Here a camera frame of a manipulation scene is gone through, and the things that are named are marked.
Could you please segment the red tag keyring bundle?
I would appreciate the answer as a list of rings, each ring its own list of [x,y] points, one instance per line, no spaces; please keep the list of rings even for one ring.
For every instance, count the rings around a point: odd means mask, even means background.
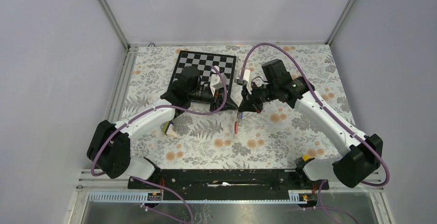
[[[241,113],[237,112],[236,119],[234,122],[234,134],[238,134],[240,118],[241,118]]]

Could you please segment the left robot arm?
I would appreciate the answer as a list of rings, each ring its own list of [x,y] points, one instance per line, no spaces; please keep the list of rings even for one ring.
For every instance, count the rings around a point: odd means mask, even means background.
[[[139,178],[147,188],[156,187],[160,181],[156,166],[147,158],[132,157],[131,145],[185,112],[200,115],[200,112],[190,110],[190,95],[200,88],[200,81],[197,67],[185,67],[160,99],[143,112],[115,123],[100,122],[87,151],[92,162],[91,175],[106,175],[111,179],[126,175]]]

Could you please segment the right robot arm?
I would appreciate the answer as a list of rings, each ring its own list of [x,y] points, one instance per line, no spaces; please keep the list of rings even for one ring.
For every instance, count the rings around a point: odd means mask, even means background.
[[[263,64],[262,70],[266,83],[260,86],[252,81],[247,69],[240,70],[235,78],[235,83],[243,87],[238,111],[260,113],[266,102],[287,103],[315,124],[339,153],[331,159],[311,159],[300,165],[302,171],[295,176],[300,188],[308,189],[317,180],[335,179],[354,188],[380,167],[383,141],[378,135],[368,136],[346,121],[304,77],[292,78],[281,60]]]

